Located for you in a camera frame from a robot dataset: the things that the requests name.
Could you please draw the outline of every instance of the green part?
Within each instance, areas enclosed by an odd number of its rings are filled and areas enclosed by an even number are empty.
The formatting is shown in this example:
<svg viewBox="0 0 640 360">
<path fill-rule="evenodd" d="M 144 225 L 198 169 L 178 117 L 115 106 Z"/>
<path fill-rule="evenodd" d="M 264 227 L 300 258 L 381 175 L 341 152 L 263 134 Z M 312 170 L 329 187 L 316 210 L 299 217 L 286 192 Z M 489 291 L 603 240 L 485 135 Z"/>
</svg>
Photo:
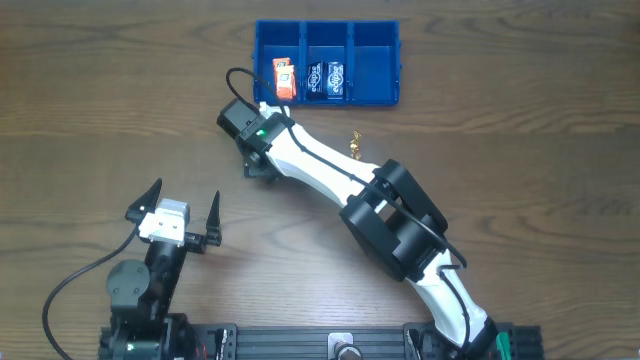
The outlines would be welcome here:
<svg viewBox="0 0 640 360">
<path fill-rule="evenodd" d="M 500 351 L 502 360 L 511 360 L 511 344 L 509 343 L 509 334 L 501 332 L 496 337 L 496 348 Z"/>
</svg>

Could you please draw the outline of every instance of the blue tray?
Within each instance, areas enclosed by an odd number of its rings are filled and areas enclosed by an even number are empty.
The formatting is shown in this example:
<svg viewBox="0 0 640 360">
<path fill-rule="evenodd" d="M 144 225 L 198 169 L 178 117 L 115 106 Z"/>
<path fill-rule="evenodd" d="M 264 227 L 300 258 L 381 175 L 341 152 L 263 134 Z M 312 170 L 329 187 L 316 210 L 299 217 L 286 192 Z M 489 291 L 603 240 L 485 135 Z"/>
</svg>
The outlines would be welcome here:
<svg viewBox="0 0 640 360">
<path fill-rule="evenodd" d="M 274 58 L 295 66 L 298 96 L 287 105 L 395 105 L 400 97 L 400 40 L 397 21 L 257 20 L 253 70 L 273 85 Z M 307 99 L 307 65 L 338 61 L 345 65 L 345 97 Z M 256 102 L 275 101 L 253 83 Z"/>
</svg>

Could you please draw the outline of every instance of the brown wooden surface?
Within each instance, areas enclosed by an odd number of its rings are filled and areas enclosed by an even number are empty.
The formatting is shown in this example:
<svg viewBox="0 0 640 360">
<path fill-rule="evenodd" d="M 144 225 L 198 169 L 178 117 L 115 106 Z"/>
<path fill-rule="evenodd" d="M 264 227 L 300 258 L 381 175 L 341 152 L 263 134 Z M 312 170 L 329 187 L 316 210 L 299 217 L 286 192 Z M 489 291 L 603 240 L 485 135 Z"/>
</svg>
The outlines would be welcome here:
<svg viewBox="0 0 640 360">
<path fill-rule="evenodd" d="M 303 184 L 242 177 L 215 125 L 257 18 L 396 18 L 395 108 L 295 109 L 319 140 L 404 163 L 450 220 L 460 274 L 497 321 L 539 324 L 548 358 L 638 356 L 640 5 L 637 1 L 0 2 L 0 352 L 56 358 L 51 289 L 116 248 L 157 178 L 202 229 L 222 192 L 224 243 L 189 256 L 172 310 L 239 325 L 430 319 Z M 248 79 L 238 79 L 249 94 Z M 74 358 L 108 324 L 105 278 L 51 310 Z"/>
</svg>

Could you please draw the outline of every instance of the wooden table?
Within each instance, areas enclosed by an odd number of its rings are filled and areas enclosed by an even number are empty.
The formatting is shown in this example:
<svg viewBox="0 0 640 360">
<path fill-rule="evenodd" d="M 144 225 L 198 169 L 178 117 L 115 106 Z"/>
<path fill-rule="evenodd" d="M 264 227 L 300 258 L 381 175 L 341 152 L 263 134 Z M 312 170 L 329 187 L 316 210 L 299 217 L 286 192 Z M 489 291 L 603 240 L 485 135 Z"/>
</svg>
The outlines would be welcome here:
<svg viewBox="0 0 640 360">
<path fill-rule="evenodd" d="M 173 312 L 239 325 L 401 325 L 431 315 L 362 253 L 304 184 L 244 179 L 215 119 L 258 18 L 400 21 L 394 108 L 294 109 L 320 141 L 405 164 L 450 221 L 463 282 L 496 321 L 539 324 L 548 358 L 640 345 L 640 7 L 591 1 L 3 1 L 0 352 L 51 359 L 46 296 L 115 249 L 152 182 L 202 231 L 222 192 L 223 246 L 189 255 Z M 250 81 L 238 76 L 239 90 Z M 108 324 L 106 275 L 54 301 L 76 359 Z"/>
</svg>

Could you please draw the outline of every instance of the gold object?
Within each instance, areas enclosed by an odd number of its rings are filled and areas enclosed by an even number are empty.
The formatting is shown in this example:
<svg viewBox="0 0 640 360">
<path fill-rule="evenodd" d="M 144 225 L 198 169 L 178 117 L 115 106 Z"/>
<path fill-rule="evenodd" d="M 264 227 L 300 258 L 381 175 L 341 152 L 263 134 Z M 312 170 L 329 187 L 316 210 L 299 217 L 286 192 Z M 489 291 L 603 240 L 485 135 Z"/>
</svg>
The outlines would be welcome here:
<svg viewBox="0 0 640 360">
<path fill-rule="evenodd" d="M 353 131 L 353 140 L 349 144 L 349 148 L 351 149 L 351 158 L 360 160 L 362 158 L 362 154 L 360 154 L 360 133 L 357 131 Z"/>
</svg>

